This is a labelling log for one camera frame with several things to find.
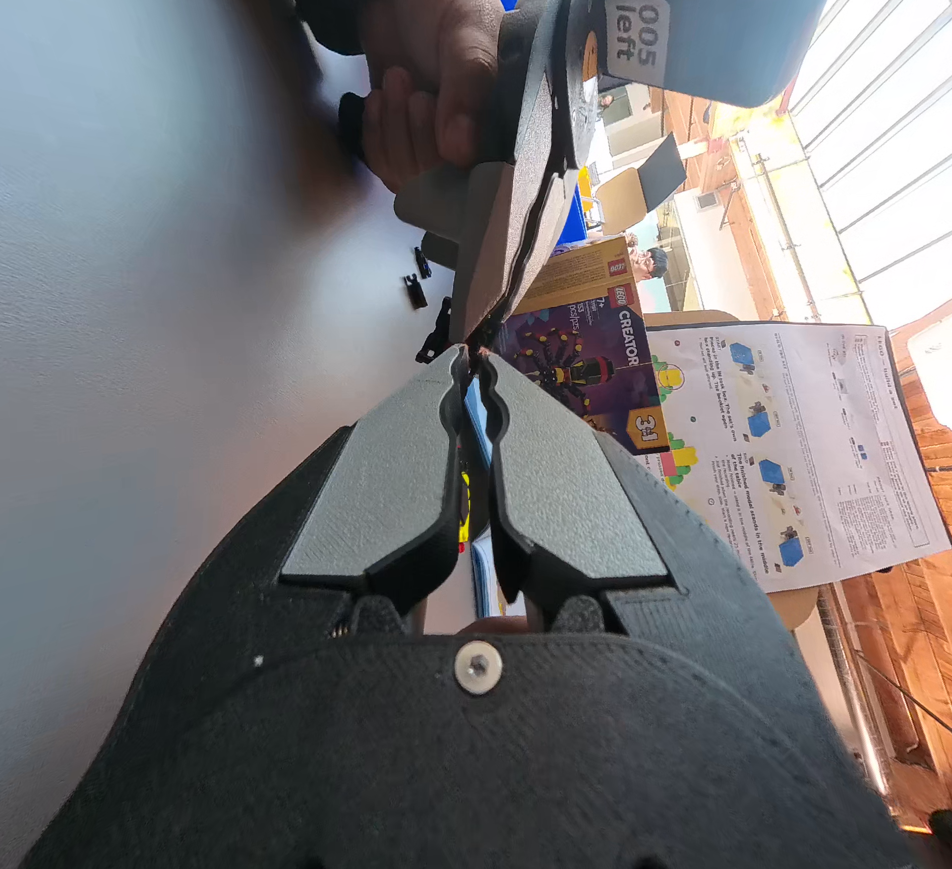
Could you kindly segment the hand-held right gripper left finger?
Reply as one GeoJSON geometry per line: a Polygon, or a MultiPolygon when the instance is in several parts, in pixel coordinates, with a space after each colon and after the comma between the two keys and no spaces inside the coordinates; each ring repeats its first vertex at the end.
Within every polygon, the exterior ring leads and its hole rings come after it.
{"type": "Polygon", "coordinates": [[[348,431],[281,579],[387,598],[410,613],[458,558],[459,434],[469,352],[449,347],[348,431]]]}

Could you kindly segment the purple lego set box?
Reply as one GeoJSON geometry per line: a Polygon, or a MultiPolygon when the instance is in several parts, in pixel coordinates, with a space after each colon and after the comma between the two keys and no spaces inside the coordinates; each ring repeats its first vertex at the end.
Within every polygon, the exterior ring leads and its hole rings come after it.
{"type": "Polygon", "coordinates": [[[493,351],[636,456],[670,438],[623,236],[561,245],[505,320],[493,351]]]}

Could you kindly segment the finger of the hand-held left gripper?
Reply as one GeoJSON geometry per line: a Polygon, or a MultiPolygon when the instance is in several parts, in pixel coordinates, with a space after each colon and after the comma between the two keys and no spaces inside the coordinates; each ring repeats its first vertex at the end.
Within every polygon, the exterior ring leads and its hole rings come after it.
{"type": "Polygon", "coordinates": [[[551,236],[539,242],[538,216],[551,172],[489,161],[463,172],[449,165],[408,182],[396,216],[457,249],[448,341],[462,344],[506,319],[530,289],[551,236]]]}
{"type": "Polygon", "coordinates": [[[500,328],[519,307],[548,262],[565,228],[577,188],[579,170],[553,173],[531,205],[520,234],[515,261],[502,298],[480,325],[480,346],[492,346],[500,328]]]}

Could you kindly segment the open lego instruction booklet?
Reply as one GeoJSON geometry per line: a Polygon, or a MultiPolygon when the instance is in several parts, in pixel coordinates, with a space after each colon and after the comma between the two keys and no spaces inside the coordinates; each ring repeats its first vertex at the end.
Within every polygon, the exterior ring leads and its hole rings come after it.
{"type": "Polygon", "coordinates": [[[489,516],[489,472],[492,444],[479,379],[473,378],[464,398],[462,446],[470,500],[470,555],[478,618],[501,617],[506,600],[499,589],[489,516]]]}

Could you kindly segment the printed task instruction sheet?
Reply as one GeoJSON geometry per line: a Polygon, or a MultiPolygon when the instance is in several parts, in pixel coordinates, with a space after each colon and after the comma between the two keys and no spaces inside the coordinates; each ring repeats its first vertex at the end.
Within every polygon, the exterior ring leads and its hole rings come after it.
{"type": "Polygon", "coordinates": [[[645,465],[764,592],[950,550],[887,328],[681,325],[649,348],[670,450],[645,465]]]}

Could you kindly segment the person's left hand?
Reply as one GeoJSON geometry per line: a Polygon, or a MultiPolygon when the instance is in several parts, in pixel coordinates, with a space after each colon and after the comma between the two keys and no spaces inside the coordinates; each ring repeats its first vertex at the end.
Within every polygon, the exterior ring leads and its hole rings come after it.
{"type": "Polygon", "coordinates": [[[390,192],[441,164],[474,164],[503,18],[500,0],[371,0],[363,9],[363,151],[390,192]]]}

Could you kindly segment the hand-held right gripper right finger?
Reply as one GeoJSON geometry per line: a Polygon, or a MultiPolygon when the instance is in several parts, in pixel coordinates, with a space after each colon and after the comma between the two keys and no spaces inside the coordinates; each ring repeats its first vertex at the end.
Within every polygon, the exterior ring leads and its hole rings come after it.
{"type": "Polygon", "coordinates": [[[667,587],[670,574],[589,424],[496,354],[480,364],[494,566],[507,602],[667,587]]]}

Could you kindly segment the wooden chair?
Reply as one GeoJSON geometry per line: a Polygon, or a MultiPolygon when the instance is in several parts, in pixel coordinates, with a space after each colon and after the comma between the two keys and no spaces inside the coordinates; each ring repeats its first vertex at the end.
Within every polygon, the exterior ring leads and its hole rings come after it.
{"type": "Polygon", "coordinates": [[[684,161],[673,134],[638,167],[625,168],[594,193],[601,207],[601,234],[625,233],[667,201],[685,182],[684,161]]]}

